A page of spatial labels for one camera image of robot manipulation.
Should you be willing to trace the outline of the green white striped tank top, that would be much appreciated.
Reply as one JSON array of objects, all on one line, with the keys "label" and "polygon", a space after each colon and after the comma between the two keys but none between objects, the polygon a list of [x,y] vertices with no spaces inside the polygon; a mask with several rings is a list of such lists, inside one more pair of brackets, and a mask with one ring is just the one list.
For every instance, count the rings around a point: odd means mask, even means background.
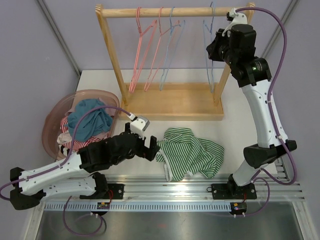
[{"label": "green white striped tank top", "polygon": [[163,139],[156,161],[163,163],[167,182],[180,182],[198,173],[212,179],[224,162],[225,149],[212,140],[196,137],[190,128],[170,127]]}]

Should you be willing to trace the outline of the blue wire hanger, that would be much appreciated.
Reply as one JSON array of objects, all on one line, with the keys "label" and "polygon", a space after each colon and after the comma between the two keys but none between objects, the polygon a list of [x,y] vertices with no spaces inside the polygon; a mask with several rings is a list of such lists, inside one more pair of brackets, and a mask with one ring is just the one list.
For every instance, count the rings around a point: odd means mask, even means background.
[{"label": "blue wire hanger", "polygon": [[173,13],[175,7],[172,7],[170,10],[169,15],[169,39],[166,46],[165,56],[164,56],[164,63],[162,67],[162,74],[159,81],[159,90],[162,91],[164,89],[169,70],[171,69],[172,62],[175,58],[177,48],[179,46],[182,34],[185,29],[186,21],[185,20],[178,20],[176,23],[173,23]]},{"label": "blue wire hanger", "polygon": [[204,19],[202,21],[202,34],[203,34],[203,47],[204,47],[204,60],[205,60],[205,71],[206,71],[206,77],[207,77],[207,81],[208,81],[208,85],[209,85],[209,90],[211,93],[214,92],[214,64],[212,60],[209,60],[208,57],[208,52],[207,52],[207,39],[206,36],[207,34],[209,34],[210,37],[210,42],[213,41],[213,25],[214,25],[214,19],[215,19],[215,5],[214,2],[211,1],[209,7],[211,8],[211,20],[209,25],[206,23],[206,20]]}]

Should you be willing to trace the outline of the red white striped tank top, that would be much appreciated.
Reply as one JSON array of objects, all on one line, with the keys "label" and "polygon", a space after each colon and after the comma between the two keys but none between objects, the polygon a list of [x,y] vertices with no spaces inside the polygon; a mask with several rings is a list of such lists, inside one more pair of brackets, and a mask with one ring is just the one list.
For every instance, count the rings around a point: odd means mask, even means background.
[{"label": "red white striped tank top", "polygon": [[[65,116],[60,121],[61,133],[57,137],[57,143],[61,146],[64,146],[67,149],[70,149],[71,143],[72,143],[72,136],[69,133],[67,123],[68,123],[68,118]],[[99,133],[98,135],[91,136],[87,141],[84,141],[84,142],[75,140],[73,143],[72,150],[77,152],[79,149],[86,147],[90,143],[99,142],[100,140],[106,139],[109,135],[110,135],[110,132],[102,132],[102,133]]]}]

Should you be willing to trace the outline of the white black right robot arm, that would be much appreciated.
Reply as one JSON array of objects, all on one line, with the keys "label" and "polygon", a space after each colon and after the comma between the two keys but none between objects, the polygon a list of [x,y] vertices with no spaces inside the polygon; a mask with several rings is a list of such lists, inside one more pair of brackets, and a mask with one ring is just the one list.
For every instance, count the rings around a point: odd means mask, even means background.
[{"label": "white black right robot arm", "polygon": [[255,200],[253,180],[269,164],[297,149],[297,143],[284,132],[277,111],[270,112],[272,76],[268,62],[255,55],[256,36],[251,25],[238,23],[219,29],[206,48],[210,60],[230,67],[248,101],[257,133],[257,143],[243,149],[244,161],[227,183],[211,185],[215,200]]}]

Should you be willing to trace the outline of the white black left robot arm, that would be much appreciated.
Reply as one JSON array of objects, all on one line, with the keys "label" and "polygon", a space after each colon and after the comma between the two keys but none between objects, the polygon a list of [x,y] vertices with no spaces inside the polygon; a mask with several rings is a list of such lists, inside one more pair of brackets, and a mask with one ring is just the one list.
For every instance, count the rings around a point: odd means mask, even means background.
[{"label": "white black left robot arm", "polygon": [[34,170],[15,167],[10,170],[13,189],[9,202],[15,210],[27,210],[47,199],[78,196],[84,200],[111,196],[107,179],[101,171],[137,156],[153,161],[160,150],[157,138],[145,137],[132,131],[126,123],[124,132],[93,142],[68,158]]}]

